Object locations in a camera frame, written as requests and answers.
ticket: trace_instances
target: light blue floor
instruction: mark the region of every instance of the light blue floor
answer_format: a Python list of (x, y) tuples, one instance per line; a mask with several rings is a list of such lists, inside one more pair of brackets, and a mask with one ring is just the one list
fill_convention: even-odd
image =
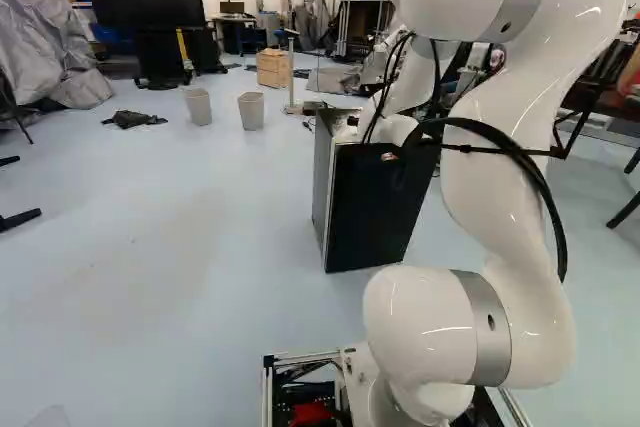
[[(299, 56), (296, 67), (315, 62)], [(241, 68), (196, 84), (212, 98), (208, 127), (187, 121), (180, 91), (119, 81), (104, 105), (32, 126), (35, 146), (0, 137), (0, 155), (23, 159), (0, 172), (0, 212), (44, 212), (0, 237), (2, 427), (51, 405), (64, 406), (71, 427), (257, 426), (263, 354), (363, 339), (361, 295), (374, 271), (328, 276), (320, 266), (313, 135), (281, 113), (286, 92), (257, 87)], [(318, 97), (296, 85), (298, 99)], [(262, 132), (241, 128), (235, 99), (249, 90), (265, 92)], [(169, 123), (102, 126), (116, 109)], [(551, 163), (579, 350), (561, 383), (517, 394), (536, 426), (638, 424), (640, 212), (615, 232), (604, 225), (634, 193), (622, 174), (631, 155), (580, 139)], [(406, 263), (482, 261), (434, 181)]]

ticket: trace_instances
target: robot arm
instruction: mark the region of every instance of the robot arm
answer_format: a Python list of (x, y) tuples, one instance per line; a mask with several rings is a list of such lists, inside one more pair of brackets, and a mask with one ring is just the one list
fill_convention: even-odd
[[(403, 82), (430, 94), (433, 67), (418, 52), (421, 37), (504, 43), (505, 68), (450, 116), (496, 127), (525, 149), (547, 150), (562, 99), (613, 40), (625, 10), (626, 0), (401, 0), (403, 21), (419, 36), (411, 47), (425, 60), (407, 59), (390, 113), (415, 105), (402, 98)], [(447, 144), (491, 147), (456, 127), (444, 135)], [(388, 138), (403, 141), (402, 134)], [(545, 157), (535, 162), (546, 170)], [(405, 413), (426, 425), (461, 413), (471, 385), (554, 383), (575, 352), (540, 200), (523, 172), (506, 156), (445, 151), (441, 178), (449, 212), (488, 251), (482, 274), (394, 266), (371, 280), (364, 297), (381, 375)]]

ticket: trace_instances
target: gray trash bin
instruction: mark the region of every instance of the gray trash bin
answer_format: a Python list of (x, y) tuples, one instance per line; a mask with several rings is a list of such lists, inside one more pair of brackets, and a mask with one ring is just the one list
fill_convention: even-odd
[(264, 126), (264, 94), (245, 92), (238, 97), (238, 108), (244, 130), (259, 130)]

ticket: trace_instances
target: desk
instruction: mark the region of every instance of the desk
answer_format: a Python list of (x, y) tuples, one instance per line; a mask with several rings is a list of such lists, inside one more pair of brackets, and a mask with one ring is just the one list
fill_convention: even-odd
[(216, 42), (220, 41), (220, 36), (218, 35), (218, 24), (220, 24), (222, 28), (224, 27), (224, 24), (231, 26), (231, 28), (233, 29), (233, 36), (235, 37), (235, 49), (228, 49), (227, 47), (229, 47), (230, 44), (225, 43), (224, 51), (230, 54), (239, 54), (240, 56), (244, 56), (244, 49), (242, 45), (242, 28), (247, 23), (253, 24), (254, 26), (258, 24), (258, 20), (251, 17), (236, 17), (222, 14), (214, 15), (213, 17), (208, 19), (208, 22), (213, 25), (213, 29), (216, 33)]

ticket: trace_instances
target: black cable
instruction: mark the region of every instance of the black cable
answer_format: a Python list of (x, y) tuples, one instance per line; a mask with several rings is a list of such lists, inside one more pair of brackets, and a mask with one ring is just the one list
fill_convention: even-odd
[(507, 134), (493, 127), (492, 125), (485, 124), (484, 122), (480, 122), (478, 120), (460, 117), (432, 119), (421, 123), (419, 128), (423, 133), (427, 135), (433, 135), (433, 127), (443, 127), (445, 125), (458, 127), (469, 132), (473, 132), (474, 134), (487, 139), (488, 141), (502, 149), (504, 153), (506, 153), (524, 171), (524, 173), (527, 175), (528, 180), (534, 187), (534, 190), (538, 194), (540, 194), (540, 197), (542, 197), (542, 200), (544, 201), (545, 205), (547, 206), (547, 210), (549, 211), (549, 217), (551, 219), (551, 224), (553, 226), (553, 231), (556, 239), (558, 277), (560, 278), (560, 282), (564, 282), (565, 276), (567, 274), (568, 264), (567, 239), (564, 232), (564, 227), (562, 226), (560, 213), (558, 212), (558, 208), (553, 200), (553, 195), (551, 194), (549, 184), (547, 184), (544, 175), (538, 168), (537, 164), (533, 161), (531, 156), (526, 152), (523, 152), (523, 149), (520, 147), (520, 145), (518, 145), (518, 143)]
[(433, 117), (438, 116), (440, 113), (440, 98), (442, 97), (442, 78), (440, 72), (440, 56), (438, 55), (438, 48), (434, 39), (429, 39), (431, 42), (431, 51), (433, 52), (433, 91), (431, 92), (431, 110)]
[(476, 70), (476, 73), (473, 74), (473, 77), (471, 78), (471, 80), (469, 81), (469, 83), (467, 84), (467, 86), (464, 88), (464, 90), (460, 93), (460, 95), (458, 95), (458, 98), (456, 99), (456, 102), (458, 100), (460, 100), (462, 97), (464, 97), (466, 95), (467, 92), (469, 92), (470, 90), (473, 90), (473, 88), (475, 87), (473, 85), (473, 83), (476, 81), (476, 79), (478, 78), (478, 76), (480, 75), (480, 71)]
[[(376, 107), (376, 111), (373, 114), (373, 117), (371, 118), (371, 122), (369, 122), (369, 125), (367, 126), (367, 129), (365, 130), (365, 133), (362, 137), (363, 144), (371, 141), (371, 136), (373, 135), (375, 126), (382, 115), (382, 111), (384, 109), (387, 96), (389, 95), (389, 91), (391, 90), (391, 84), (393, 83), (395, 72), (398, 69), (398, 64), (400, 63), (400, 55), (402, 54), (402, 49), (404, 49), (405, 44), (414, 35), (415, 33), (413, 32), (409, 32), (405, 34), (395, 43), (395, 45), (391, 48), (391, 52), (389, 52), (389, 57), (387, 58), (387, 62), (384, 68), (384, 78), (383, 78), (384, 87), (382, 90), (382, 94), (380, 94), (380, 102), (378, 103)], [(393, 69), (391, 70), (391, 75), (389, 76), (389, 66), (391, 65), (391, 59), (393, 58), (393, 54), (396, 50), (398, 50), (398, 53), (396, 55), (396, 60), (393, 64)]]

